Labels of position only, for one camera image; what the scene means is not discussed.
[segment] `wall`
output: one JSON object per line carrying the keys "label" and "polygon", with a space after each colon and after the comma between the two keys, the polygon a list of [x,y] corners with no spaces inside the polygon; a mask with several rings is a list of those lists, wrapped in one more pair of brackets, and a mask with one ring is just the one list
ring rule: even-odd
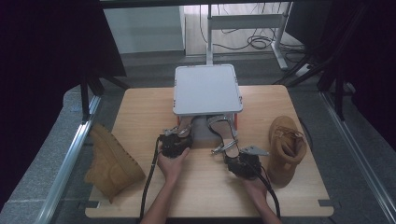
{"label": "wall", "polygon": [[182,7],[105,9],[105,15],[120,54],[184,50]]}

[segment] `person's left hand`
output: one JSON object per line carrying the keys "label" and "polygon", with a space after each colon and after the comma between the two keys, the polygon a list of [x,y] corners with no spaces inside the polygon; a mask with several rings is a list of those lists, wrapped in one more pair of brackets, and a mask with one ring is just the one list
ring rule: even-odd
{"label": "person's left hand", "polygon": [[190,152],[190,148],[184,149],[183,153],[176,158],[167,158],[161,152],[158,155],[158,166],[160,167],[163,175],[165,176],[165,181],[170,183],[176,183],[178,177],[181,174],[183,168],[183,161]]}

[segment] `forearm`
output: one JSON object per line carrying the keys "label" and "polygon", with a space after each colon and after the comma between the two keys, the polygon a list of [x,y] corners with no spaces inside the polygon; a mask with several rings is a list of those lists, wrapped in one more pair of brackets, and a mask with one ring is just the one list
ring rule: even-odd
{"label": "forearm", "polygon": [[250,199],[253,201],[256,210],[259,212],[260,216],[262,217],[262,223],[265,224],[278,224],[282,223],[276,214],[271,210],[270,206],[268,205],[265,195],[251,195]]}
{"label": "forearm", "polygon": [[175,181],[165,182],[157,198],[140,222],[141,224],[162,224],[166,222],[175,185]]}

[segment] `tan shoe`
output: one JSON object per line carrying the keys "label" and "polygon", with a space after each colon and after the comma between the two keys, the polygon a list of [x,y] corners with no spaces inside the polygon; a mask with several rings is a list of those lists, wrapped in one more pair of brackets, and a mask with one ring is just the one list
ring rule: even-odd
{"label": "tan shoe", "polygon": [[297,165],[306,153],[304,135],[297,131],[294,120],[281,116],[270,127],[270,158],[268,175],[278,188],[284,188],[292,180]]}
{"label": "tan shoe", "polygon": [[84,180],[93,183],[112,203],[114,196],[143,180],[145,174],[137,161],[104,126],[93,125],[90,136],[93,140],[93,161]]}

